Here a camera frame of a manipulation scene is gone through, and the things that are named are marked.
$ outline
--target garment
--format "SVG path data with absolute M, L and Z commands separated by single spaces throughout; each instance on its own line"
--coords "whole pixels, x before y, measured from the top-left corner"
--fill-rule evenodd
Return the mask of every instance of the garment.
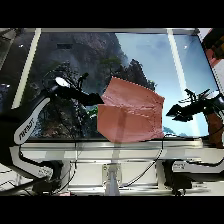
M 162 138 L 164 98 L 140 85 L 112 77 L 98 105 L 97 129 L 111 142 Z

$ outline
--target sky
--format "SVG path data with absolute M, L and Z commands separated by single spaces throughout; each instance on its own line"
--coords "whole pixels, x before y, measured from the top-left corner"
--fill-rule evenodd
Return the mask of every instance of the sky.
M 183 100 L 174 59 L 167 34 L 117 33 L 121 49 L 129 62 L 138 60 L 143 65 L 147 79 L 156 84 L 156 92 L 165 97 L 163 106 L 163 126 L 172 129 L 177 135 L 185 133 L 193 136 L 191 122 L 173 121 L 166 113 Z M 217 90 L 212 70 L 205 57 L 197 36 L 174 36 L 187 88 L 199 94 L 206 89 Z M 201 136 L 208 134 L 208 125 L 202 113 L 196 115 Z

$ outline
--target large screen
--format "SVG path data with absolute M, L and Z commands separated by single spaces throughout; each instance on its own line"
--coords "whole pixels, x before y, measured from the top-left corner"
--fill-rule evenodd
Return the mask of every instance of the large screen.
M 217 90 L 198 36 L 173 37 L 187 88 L 196 94 L 206 89 Z M 21 48 L 27 48 L 26 43 L 30 44 L 29 41 L 23 42 Z M 83 83 L 85 92 L 102 95 L 112 76 L 134 82 L 165 97 L 162 116 L 164 133 L 207 135 L 208 125 L 203 114 L 197 114 L 194 121 L 187 123 L 166 116 L 174 104 L 183 100 L 173 42 L 168 34 L 44 32 L 37 45 L 22 104 L 40 93 L 42 78 L 47 72 L 62 62 L 70 61 L 74 78 L 89 73 Z M 85 108 L 75 100 L 62 99 L 57 99 L 56 104 L 63 122 L 54 106 L 47 105 L 39 116 L 32 138 L 71 139 L 71 133 L 81 138 L 104 138 L 97 131 L 97 107 Z

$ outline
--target screen image of mountain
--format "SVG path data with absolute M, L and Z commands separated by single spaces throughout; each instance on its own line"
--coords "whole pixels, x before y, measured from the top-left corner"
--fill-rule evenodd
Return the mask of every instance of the screen image of mountain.
M 23 36 L 25 49 L 30 46 L 30 42 L 26 41 L 28 36 Z M 216 90 L 213 73 L 198 37 L 178 35 L 175 39 L 187 87 L 196 93 L 208 88 Z M 19 56 L 12 59 L 16 66 Z M 43 89 L 42 78 L 65 61 L 71 64 L 73 80 L 77 80 L 86 72 L 89 73 L 83 82 L 83 91 L 86 93 L 95 92 L 102 96 L 114 76 L 164 96 L 166 100 L 162 125 L 177 134 L 193 135 L 191 122 L 173 121 L 165 116 L 174 104 L 183 100 L 167 34 L 42 32 L 22 104 L 35 98 Z M 47 77 L 48 80 L 53 78 L 54 74 Z M 55 103 L 63 124 L 54 105 L 49 104 L 39 115 L 32 138 L 71 139 L 71 134 L 76 138 L 103 138 L 97 131 L 97 106 L 85 108 L 76 100 L 67 101 L 61 98 L 57 98 Z M 206 135 L 208 128 L 203 115 L 197 115 L 196 118 L 200 134 Z

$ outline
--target folded pink cloth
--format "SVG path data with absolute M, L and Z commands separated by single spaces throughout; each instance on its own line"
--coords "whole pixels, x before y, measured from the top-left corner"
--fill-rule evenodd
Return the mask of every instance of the folded pink cloth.
M 112 77 L 98 105 L 97 129 L 111 142 L 162 138 L 164 98 L 137 84 Z

